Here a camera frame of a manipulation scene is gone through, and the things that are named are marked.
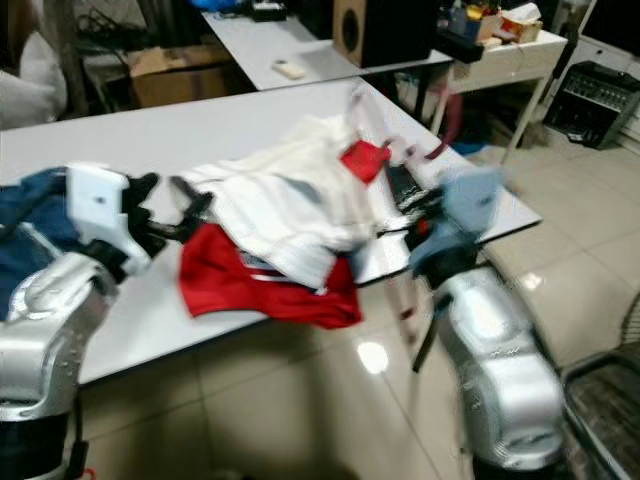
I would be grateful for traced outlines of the red garment white trim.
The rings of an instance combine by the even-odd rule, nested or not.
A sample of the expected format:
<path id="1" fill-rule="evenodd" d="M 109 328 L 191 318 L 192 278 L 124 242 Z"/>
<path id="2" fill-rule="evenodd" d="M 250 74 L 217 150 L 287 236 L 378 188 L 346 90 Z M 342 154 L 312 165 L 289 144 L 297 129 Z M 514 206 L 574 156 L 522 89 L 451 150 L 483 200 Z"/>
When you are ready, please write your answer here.
<path id="1" fill-rule="evenodd" d="M 278 271 L 251 268 L 216 224 L 196 230 L 180 251 L 180 294 L 193 317 L 255 311 L 283 323 L 343 329 L 364 320 L 351 261 L 339 257 L 320 291 Z"/>

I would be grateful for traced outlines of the white remote control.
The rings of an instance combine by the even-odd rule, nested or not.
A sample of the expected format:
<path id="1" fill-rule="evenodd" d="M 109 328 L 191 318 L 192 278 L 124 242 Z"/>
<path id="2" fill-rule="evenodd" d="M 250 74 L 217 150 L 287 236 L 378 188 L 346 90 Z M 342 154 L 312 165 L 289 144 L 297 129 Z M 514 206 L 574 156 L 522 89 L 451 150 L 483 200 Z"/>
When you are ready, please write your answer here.
<path id="1" fill-rule="evenodd" d="M 275 60 L 274 63 L 271 64 L 271 68 L 274 69 L 274 72 L 280 74 L 280 76 L 289 79 L 289 81 L 301 81 L 301 79 L 307 76 L 307 70 L 305 68 L 285 59 Z"/>

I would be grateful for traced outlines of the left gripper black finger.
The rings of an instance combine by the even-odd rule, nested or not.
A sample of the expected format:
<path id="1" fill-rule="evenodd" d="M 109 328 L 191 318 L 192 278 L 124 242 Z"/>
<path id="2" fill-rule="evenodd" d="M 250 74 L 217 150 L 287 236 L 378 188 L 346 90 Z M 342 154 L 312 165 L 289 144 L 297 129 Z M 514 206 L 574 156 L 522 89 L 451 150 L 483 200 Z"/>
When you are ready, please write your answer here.
<path id="1" fill-rule="evenodd" d="M 195 236 L 196 230 L 207 223 L 210 207 L 214 204 L 212 192 L 197 191 L 188 180 L 172 178 L 170 184 L 179 196 L 186 198 L 187 205 L 182 209 L 182 218 L 173 228 L 172 239 L 175 242 L 187 243 Z"/>
<path id="2" fill-rule="evenodd" d="M 125 211 L 131 212 L 142 209 L 143 202 L 154 192 L 157 183 L 160 182 L 160 175 L 147 173 L 138 177 L 127 177 L 127 187 L 125 187 Z"/>

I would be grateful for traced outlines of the blue plastic object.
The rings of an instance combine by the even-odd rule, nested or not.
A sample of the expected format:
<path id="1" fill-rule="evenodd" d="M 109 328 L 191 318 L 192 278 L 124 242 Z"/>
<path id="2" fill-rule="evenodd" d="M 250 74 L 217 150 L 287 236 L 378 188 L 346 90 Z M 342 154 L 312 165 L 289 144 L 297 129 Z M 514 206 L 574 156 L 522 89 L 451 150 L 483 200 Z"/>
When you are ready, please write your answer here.
<path id="1" fill-rule="evenodd" d="M 236 12 L 246 0 L 189 0 L 201 12 L 228 13 Z"/>

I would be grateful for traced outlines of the small white desk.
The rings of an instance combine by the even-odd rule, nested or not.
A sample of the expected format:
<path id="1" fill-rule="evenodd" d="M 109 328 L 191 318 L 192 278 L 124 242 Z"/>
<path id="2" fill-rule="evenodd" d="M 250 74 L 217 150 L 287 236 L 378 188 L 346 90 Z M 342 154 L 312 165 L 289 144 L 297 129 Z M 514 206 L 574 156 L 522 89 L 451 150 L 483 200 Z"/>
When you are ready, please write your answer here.
<path id="1" fill-rule="evenodd" d="M 525 136 L 530 120 L 535 118 L 541 97 L 552 81 L 554 69 L 561 59 L 566 38 L 553 35 L 548 31 L 538 32 L 535 40 L 527 44 L 509 44 L 488 47 L 479 60 L 472 63 L 454 60 L 445 69 L 438 83 L 444 93 L 466 93 L 486 90 L 503 84 L 518 84 L 529 81 L 538 82 L 509 140 L 502 163 L 511 157 Z"/>

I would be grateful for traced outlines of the black wooden speaker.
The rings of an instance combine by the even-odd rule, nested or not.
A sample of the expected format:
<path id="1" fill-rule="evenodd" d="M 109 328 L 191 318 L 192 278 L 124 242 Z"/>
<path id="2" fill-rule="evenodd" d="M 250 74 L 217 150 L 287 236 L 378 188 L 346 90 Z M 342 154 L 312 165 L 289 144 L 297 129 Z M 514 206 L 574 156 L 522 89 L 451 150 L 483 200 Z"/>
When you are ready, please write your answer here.
<path id="1" fill-rule="evenodd" d="M 334 0 L 333 46 L 360 68 L 429 58 L 438 0 Z"/>

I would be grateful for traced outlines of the open brown cardboard box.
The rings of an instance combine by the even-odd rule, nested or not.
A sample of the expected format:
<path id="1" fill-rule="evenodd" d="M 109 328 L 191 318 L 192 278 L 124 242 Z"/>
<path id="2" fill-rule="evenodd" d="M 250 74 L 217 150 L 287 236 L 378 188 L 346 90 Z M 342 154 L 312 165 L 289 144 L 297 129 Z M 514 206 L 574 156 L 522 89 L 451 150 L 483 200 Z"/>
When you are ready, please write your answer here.
<path id="1" fill-rule="evenodd" d="M 157 108 L 227 96 L 233 58 L 221 46 L 151 47 L 131 52 L 128 65 L 138 104 Z"/>

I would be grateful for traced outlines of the white crumpled garment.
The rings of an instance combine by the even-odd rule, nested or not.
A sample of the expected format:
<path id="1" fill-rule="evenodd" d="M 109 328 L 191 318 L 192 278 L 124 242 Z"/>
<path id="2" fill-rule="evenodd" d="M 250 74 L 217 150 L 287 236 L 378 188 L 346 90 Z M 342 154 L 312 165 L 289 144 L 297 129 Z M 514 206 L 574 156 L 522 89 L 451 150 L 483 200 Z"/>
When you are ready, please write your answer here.
<path id="1" fill-rule="evenodd" d="M 325 293 L 339 257 L 374 237 L 369 187 L 389 156 L 347 116 L 305 116 L 274 145 L 178 177 L 214 197 L 212 220 L 239 251 L 279 282 Z"/>

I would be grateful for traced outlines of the long white side table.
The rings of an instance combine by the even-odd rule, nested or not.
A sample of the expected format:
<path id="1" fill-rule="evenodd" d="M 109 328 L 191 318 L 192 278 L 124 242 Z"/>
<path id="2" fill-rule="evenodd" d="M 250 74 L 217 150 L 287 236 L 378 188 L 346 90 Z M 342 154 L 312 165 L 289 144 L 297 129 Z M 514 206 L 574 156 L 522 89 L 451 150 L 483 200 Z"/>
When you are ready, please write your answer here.
<path id="1" fill-rule="evenodd" d="M 215 13 L 204 13 L 204 19 L 221 44 L 227 49 L 239 68 L 246 74 L 256 90 L 300 86 L 300 84 L 338 81 L 367 74 L 422 68 L 434 72 L 447 69 L 453 59 L 444 52 L 430 52 L 429 58 L 419 61 L 384 65 L 384 67 L 360 68 L 343 58 L 330 40 L 320 40 L 311 35 L 296 18 L 282 22 L 257 23 L 248 18 L 229 18 Z M 285 59 L 307 70 L 300 81 L 289 81 L 271 68 L 275 60 Z"/>

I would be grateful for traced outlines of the black audio mixer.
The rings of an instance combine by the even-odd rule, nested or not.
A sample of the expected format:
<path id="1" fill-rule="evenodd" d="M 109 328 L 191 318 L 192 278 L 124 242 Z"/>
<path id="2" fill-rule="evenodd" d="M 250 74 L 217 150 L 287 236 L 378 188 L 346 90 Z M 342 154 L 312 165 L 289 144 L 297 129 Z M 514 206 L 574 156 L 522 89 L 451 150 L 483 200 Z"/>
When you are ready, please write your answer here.
<path id="1" fill-rule="evenodd" d="M 564 73 L 543 124 L 577 145 L 602 150 L 616 143 L 639 108 L 639 78 L 595 61 L 580 61 Z"/>

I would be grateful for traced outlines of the white cushion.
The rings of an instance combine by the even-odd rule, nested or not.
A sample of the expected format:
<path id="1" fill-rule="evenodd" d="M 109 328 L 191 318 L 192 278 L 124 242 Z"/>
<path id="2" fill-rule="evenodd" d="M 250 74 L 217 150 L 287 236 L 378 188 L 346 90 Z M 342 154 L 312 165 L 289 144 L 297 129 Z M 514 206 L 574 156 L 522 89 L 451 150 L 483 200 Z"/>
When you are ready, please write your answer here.
<path id="1" fill-rule="evenodd" d="M 56 122 L 67 110 L 67 81 L 59 56 L 40 32 L 33 32 L 20 55 L 17 76 L 3 72 L 0 129 Z"/>

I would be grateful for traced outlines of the large white table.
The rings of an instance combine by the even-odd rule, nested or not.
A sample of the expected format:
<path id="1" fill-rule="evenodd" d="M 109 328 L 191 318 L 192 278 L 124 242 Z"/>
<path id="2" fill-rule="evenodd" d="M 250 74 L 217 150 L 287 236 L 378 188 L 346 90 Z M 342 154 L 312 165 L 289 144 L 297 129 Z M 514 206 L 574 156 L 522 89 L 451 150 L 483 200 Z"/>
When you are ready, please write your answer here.
<path id="1" fill-rule="evenodd" d="M 163 177 L 193 166 L 234 160 L 274 145 L 303 116 L 346 113 L 361 79 L 303 84 L 197 102 L 91 116 L 1 132 L 1 186 L 28 174 L 69 163 L 100 163 L 131 175 Z M 376 100 L 392 134 L 415 145 L 436 145 L 428 128 L 379 92 Z M 494 223 L 483 241 L 512 236 L 541 223 L 520 198 L 502 193 Z M 381 252 L 365 250 L 353 259 L 358 285 L 401 274 L 408 252 L 402 236 L 378 239 Z M 108 319 L 83 353 L 79 383 L 110 378 L 183 349 L 228 337 L 265 319 L 250 311 L 189 316 L 177 289 L 180 248 L 166 247 L 142 275 L 125 282 Z"/>

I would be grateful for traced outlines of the blue denim jeans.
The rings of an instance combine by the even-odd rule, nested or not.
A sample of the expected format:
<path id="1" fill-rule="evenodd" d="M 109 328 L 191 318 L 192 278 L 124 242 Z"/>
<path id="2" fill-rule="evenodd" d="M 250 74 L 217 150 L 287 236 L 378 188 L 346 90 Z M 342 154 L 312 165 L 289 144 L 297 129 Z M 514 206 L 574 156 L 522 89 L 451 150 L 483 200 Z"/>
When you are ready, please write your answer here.
<path id="1" fill-rule="evenodd" d="M 59 253 L 81 247 L 81 234 L 68 218 L 67 169 L 56 166 L 1 187 L 0 219 L 0 320 L 5 323 L 18 285 Z"/>

